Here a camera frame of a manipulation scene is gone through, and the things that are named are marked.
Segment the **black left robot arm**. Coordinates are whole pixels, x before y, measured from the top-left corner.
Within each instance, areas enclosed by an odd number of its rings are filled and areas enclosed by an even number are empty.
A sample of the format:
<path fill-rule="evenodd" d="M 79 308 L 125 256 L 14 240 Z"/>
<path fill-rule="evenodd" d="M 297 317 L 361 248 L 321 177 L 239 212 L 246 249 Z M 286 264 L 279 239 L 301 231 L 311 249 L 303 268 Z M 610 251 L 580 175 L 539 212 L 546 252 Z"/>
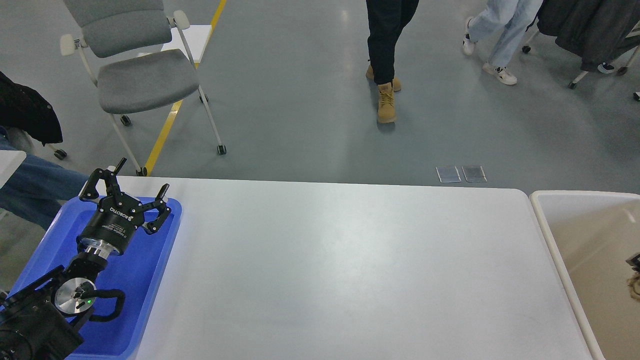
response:
<path fill-rule="evenodd" d="M 20 291 L 1 293 L 1 358 L 3 360 L 64 360 L 80 347 L 87 322 L 110 322 L 124 309 L 121 289 L 99 289 L 99 274 L 108 258 L 125 253 L 137 230 L 156 234 L 172 213 L 163 184 L 151 202 L 121 189 L 114 167 L 97 168 L 78 194 L 96 204 L 96 211 L 77 236 L 77 255 Z"/>

